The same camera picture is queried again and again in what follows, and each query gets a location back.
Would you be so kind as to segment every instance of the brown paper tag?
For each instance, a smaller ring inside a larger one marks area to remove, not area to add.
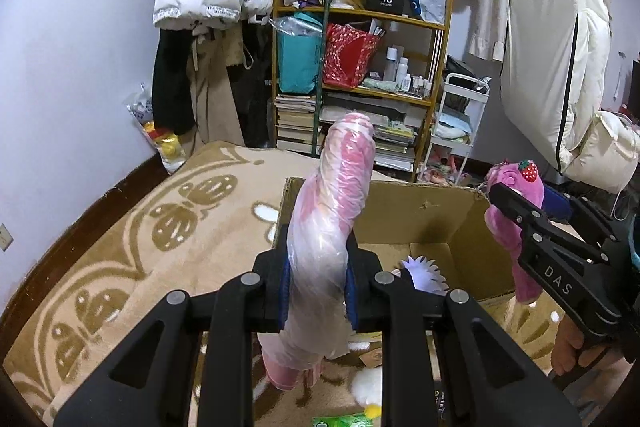
[[[370,369],[382,365],[382,348],[374,349],[364,355],[360,355],[360,360]]]

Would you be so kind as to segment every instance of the white utility cart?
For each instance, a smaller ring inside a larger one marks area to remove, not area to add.
[[[466,80],[468,82],[472,82],[475,86],[486,85],[482,80],[478,80],[472,76],[466,76],[464,74],[457,73],[449,73],[447,78],[442,85],[443,93],[442,100],[440,101],[440,108],[436,113],[436,121],[435,124],[431,126],[431,140],[429,142],[429,148],[427,149],[427,155],[425,156],[425,162],[429,160],[429,156],[431,154],[431,148],[434,145],[440,145],[442,147],[446,147],[451,149],[451,153],[455,156],[462,156],[464,158],[462,165],[460,167],[460,171],[456,177],[456,185],[460,181],[460,176],[462,176],[462,172],[465,170],[466,161],[471,154],[471,150],[474,147],[474,143],[476,142],[476,134],[478,133],[478,128],[480,127],[480,122],[482,121],[482,115],[484,114],[484,108],[486,107],[486,102],[489,100],[489,87],[487,87],[486,93],[480,92],[475,89],[467,89],[466,87],[456,86],[455,84],[451,84],[450,81],[452,78],[460,78],[462,80]],[[456,94],[459,96],[463,96],[464,98],[468,98],[471,102],[469,106],[466,108],[465,113],[469,116],[469,124],[471,127],[471,133],[468,134],[469,140],[468,142],[461,142],[458,140],[448,140],[445,138],[441,138],[440,136],[436,136],[434,131],[440,121],[440,117],[442,115],[442,111],[445,107],[445,98],[447,94]],[[475,108],[469,111],[469,107],[472,107],[471,104],[475,102]]]

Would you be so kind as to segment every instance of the silver screw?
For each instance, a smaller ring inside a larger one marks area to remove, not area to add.
[[[469,294],[464,290],[453,290],[449,294],[449,298],[456,304],[464,304],[469,300]]]
[[[260,282],[260,275],[256,272],[243,273],[242,277],[240,278],[240,282],[245,286],[253,286],[254,284]]]
[[[187,295],[181,290],[174,290],[166,296],[166,301],[175,306],[176,304],[182,304],[187,298]]]
[[[391,284],[396,278],[391,272],[378,272],[374,279],[380,284]]]

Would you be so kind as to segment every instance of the teal bag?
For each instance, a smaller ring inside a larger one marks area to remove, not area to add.
[[[310,15],[297,12],[294,17],[322,29],[322,23]],[[278,32],[278,84],[282,92],[308,94],[315,89],[320,67],[321,42],[321,35],[294,37]]]

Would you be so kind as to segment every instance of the beige pants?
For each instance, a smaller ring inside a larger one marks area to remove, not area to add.
[[[196,125],[179,137],[180,144],[190,158],[207,143],[216,140],[244,146],[236,104],[231,92],[226,66],[238,63],[237,33],[233,42],[227,32],[216,32],[216,40],[201,44],[197,49],[198,70],[195,71],[193,54],[187,62],[187,76],[191,84],[191,105]],[[239,40],[239,57],[242,61],[242,40]]]

